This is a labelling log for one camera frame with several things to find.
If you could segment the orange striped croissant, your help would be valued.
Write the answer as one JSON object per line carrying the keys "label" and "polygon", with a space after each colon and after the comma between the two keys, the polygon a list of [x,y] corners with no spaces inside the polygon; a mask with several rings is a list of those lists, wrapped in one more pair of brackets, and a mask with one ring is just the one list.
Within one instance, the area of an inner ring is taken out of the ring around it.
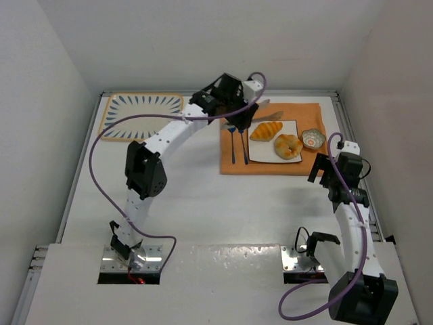
{"label": "orange striped croissant", "polygon": [[269,142],[282,129],[283,123],[280,121],[263,122],[251,132],[250,140],[256,142]]}

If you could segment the silver metal tongs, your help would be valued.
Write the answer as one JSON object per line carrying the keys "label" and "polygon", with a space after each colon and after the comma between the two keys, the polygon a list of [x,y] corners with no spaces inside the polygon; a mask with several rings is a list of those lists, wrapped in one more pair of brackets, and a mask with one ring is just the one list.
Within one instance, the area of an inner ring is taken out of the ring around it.
{"label": "silver metal tongs", "polygon": [[[269,104],[270,104],[270,99],[263,100],[261,103],[258,104],[258,111],[264,110]],[[282,116],[283,116],[283,111],[280,110],[272,114],[268,114],[266,116],[252,118],[251,122],[253,123],[253,122],[263,122],[263,121],[279,121],[282,118]],[[230,125],[228,122],[224,122],[221,125],[221,130],[228,130],[232,127],[233,125]]]}

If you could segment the round golden bread roll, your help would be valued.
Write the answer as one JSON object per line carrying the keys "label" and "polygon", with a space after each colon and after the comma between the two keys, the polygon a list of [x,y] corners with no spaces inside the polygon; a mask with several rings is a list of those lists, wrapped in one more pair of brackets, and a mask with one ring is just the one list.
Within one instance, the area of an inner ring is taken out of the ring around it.
{"label": "round golden bread roll", "polygon": [[303,144],[295,135],[281,134],[274,141],[275,153],[284,160],[300,155]]}

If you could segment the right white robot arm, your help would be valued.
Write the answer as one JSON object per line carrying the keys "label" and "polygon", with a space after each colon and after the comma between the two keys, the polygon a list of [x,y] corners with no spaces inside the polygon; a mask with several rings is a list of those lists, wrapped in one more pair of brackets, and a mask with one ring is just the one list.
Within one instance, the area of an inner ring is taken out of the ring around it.
{"label": "right white robot arm", "polygon": [[328,189],[341,236],[313,232],[306,255],[323,269],[330,286],[331,319],[350,324],[385,324],[398,296],[395,280],[386,277],[369,229],[369,199],[359,188],[363,159],[342,152],[333,161],[318,154],[308,181],[323,171],[320,184]]}

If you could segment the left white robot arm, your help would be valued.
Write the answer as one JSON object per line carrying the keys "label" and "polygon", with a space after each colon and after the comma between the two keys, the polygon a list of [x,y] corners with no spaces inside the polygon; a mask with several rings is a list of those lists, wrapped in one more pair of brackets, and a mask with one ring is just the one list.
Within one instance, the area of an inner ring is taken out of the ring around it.
{"label": "left white robot arm", "polygon": [[128,189],[125,220],[110,223],[110,246],[124,260],[141,246],[144,235],[138,227],[147,217],[154,197],[167,184],[164,164],[168,158],[195,132],[216,118],[226,119],[237,129],[247,129],[266,85],[265,81],[253,78],[241,81],[230,74],[222,74],[195,92],[175,120],[144,142],[129,144],[125,166]]}

